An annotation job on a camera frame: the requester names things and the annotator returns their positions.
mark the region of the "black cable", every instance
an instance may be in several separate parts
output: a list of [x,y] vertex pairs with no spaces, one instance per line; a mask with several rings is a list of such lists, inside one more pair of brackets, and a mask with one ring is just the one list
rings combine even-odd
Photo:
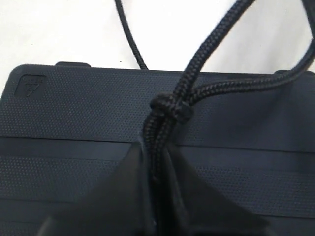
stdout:
[[159,181],[161,152],[177,122],[187,122],[193,114],[192,106],[214,95],[239,92],[254,92],[274,89],[288,84],[305,71],[315,58],[314,40],[301,61],[291,71],[260,78],[219,81],[192,88],[208,57],[218,47],[233,25],[254,0],[238,0],[223,17],[217,27],[197,50],[182,74],[173,93],[158,95],[151,101],[152,111],[143,126],[143,138],[151,158],[154,181]]
[[128,26],[128,22],[127,22],[127,19],[125,16],[125,12],[124,12],[124,8],[123,8],[121,0],[115,0],[115,4],[116,4],[116,8],[117,8],[117,12],[118,12],[120,21],[123,25],[125,36],[127,38],[128,44],[132,50],[132,53],[133,53],[134,57],[136,58],[140,69],[147,70],[148,68],[147,68],[146,64],[144,63],[142,56],[138,50],[138,47],[137,47],[136,43],[134,42],[134,39],[133,39],[132,34],[130,32],[130,28]]

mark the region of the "knot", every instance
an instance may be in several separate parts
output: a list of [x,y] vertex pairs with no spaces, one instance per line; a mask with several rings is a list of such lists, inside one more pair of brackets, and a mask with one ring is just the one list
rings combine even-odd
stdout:
[[193,116],[192,107],[173,94],[159,94],[151,102],[150,107],[163,116],[174,118],[180,124],[185,124]]

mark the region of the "white background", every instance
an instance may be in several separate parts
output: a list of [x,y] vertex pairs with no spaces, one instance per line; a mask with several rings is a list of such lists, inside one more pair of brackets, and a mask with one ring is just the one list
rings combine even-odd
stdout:
[[[123,0],[123,5],[147,66],[182,71],[234,2]],[[203,71],[290,69],[310,39],[301,0],[257,0]],[[0,93],[14,67],[58,61],[138,68],[114,0],[0,0]]]

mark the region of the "black plastic case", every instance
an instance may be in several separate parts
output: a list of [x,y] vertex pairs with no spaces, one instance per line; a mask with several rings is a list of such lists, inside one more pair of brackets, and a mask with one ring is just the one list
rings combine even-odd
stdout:
[[[0,235],[35,235],[47,215],[111,174],[150,100],[180,75],[64,62],[15,68],[0,102]],[[201,73],[198,84],[248,76],[261,75]],[[305,72],[281,89],[212,97],[176,132],[200,177],[279,235],[315,235],[314,92]]]

